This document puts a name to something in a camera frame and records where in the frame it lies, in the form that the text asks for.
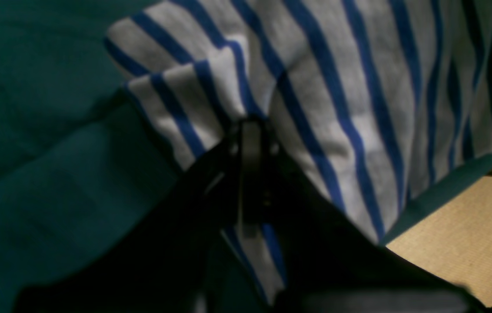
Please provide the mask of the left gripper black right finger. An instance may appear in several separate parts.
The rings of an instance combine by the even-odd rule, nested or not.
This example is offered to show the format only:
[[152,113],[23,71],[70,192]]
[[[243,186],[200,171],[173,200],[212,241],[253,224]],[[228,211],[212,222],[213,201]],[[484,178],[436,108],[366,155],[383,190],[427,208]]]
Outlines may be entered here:
[[276,313],[492,313],[464,287],[368,240],[279,150],[242,121],[242,234],[274,226],[286,287]]

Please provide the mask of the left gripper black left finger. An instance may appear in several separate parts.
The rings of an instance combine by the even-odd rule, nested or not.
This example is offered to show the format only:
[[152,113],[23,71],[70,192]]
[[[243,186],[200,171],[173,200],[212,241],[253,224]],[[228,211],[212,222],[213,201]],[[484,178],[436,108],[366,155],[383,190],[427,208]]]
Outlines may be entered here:
[[14,313],[190,313],[210,248],[243,227],[246,127],[232,127],[113,248],[55,283],[25,288]]

